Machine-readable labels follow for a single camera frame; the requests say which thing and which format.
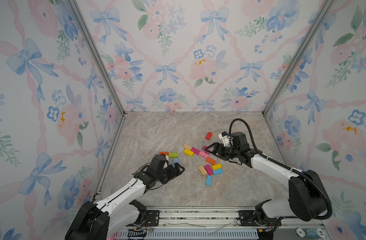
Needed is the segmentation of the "green block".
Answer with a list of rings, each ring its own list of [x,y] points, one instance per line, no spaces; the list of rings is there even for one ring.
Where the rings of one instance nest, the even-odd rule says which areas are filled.
[[[175,159],[178,158],[178,153],[169,153],[168,156],[169,158]]]

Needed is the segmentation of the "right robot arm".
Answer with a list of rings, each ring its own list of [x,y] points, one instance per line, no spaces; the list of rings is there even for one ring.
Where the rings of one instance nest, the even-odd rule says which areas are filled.
[[[289,191],[287,199],[266,200],[256,205],[252,220],[258,225],[264,226],[279,218],[298,218],[309,222],[313,219],[327,220],[333,215],[332,202],[316,172],[304,172],[268,157],[254,143],[249,144],[242,132],[230,136],[221,133],[220,139],[221,143],[211,144],[206,151],[224,161],[238,159],[240,165],[271,176]]]

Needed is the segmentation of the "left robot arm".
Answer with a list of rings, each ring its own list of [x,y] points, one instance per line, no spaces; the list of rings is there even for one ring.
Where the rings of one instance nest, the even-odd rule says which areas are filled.
[[[137,198],[155,190],[157,183],[166,185],[184,171],[185,168],[179,163],[170,164],[165,154],[155,155],[150,163],[139,168],[133,178],[118,191],[96,203],[84,203],[65,239],[107,240],[128,225],[144,226],[146,206]]]

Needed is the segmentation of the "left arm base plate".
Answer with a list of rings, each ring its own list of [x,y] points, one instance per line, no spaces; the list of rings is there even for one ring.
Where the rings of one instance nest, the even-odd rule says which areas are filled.
[[[136,221],[132,225],[136,227],[157,227],[159,225],[159,215],[159,210],[143,210],[139,213]]]

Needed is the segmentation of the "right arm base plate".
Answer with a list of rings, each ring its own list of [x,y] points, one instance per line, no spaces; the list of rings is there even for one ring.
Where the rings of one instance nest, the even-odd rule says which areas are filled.
[[[264,213],[253,210],[238,211],[237,225],[241,227],[272,227],[278,218],[268,218]]]

